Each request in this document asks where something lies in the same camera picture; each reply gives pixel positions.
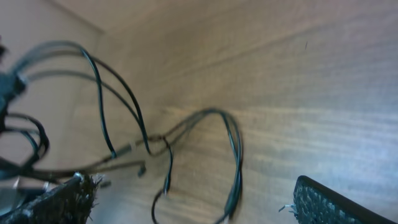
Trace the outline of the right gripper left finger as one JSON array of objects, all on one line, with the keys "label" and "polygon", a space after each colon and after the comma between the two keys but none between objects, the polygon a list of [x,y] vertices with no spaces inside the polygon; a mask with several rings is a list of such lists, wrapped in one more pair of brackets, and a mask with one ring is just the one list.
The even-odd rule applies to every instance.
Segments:
[{"label": "right gripper left finger", "polygon": [[1,224],[85,224],[100,181],[76,173],[47,190],[1,187]]}]

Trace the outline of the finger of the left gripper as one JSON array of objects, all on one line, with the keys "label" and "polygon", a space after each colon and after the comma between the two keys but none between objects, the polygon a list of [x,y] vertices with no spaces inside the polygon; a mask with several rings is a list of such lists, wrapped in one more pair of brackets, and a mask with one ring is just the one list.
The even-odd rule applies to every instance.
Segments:
[{"label": "finger of the left gripper", "polygon": [[17,61],[7,72],[1,72],[1,131],[6,129],[5,119],[10,102],[26,89],[26,81],[19,74],[21,62]]}]

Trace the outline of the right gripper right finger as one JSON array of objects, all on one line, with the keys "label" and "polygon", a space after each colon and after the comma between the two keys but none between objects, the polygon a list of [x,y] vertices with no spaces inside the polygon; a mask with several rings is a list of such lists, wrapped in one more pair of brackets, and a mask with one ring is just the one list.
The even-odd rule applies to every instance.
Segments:
[{"label": "right gripper right finger", "polygon": [[395,224],[305,175],[298,177],[293,198],[300,224]]}]

